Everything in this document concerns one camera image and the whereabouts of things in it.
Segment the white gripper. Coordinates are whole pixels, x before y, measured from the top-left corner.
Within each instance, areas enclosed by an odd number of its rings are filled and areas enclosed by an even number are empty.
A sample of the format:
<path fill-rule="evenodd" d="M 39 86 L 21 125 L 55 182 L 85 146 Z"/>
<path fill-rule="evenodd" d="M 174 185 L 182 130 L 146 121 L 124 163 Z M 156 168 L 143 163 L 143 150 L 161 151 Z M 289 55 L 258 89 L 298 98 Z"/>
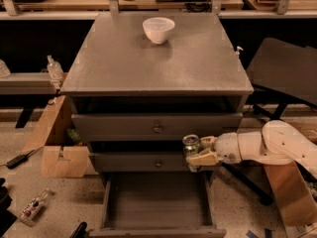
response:
<path fill-rule="evenodd" d="M 235 132 L 222 134 L 217 139 L 215 136 L 202 137 L 200 144 L 205 150 L 186 158 L 192 166 L 216 166 L 221 160 L 226 164 L 237 164 L 242 160 Z M 213 147 L 217 155 L 207 149 Z"/>

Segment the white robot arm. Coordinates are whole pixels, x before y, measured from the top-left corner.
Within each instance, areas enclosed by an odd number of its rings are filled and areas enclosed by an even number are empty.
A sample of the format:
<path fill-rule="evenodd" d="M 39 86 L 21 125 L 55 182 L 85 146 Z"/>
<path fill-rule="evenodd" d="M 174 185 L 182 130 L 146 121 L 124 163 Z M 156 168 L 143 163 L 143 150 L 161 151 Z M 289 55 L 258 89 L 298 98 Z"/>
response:
<path fill-rule="evenodd" d="M 198 141 L 199 149 L 186 155 L 192 167 L 255 161 L 265 165 L 296 162 L 317 178 L 317 146 L 290 124 L 271 120 L 260 131 L 225 133 Z"/>

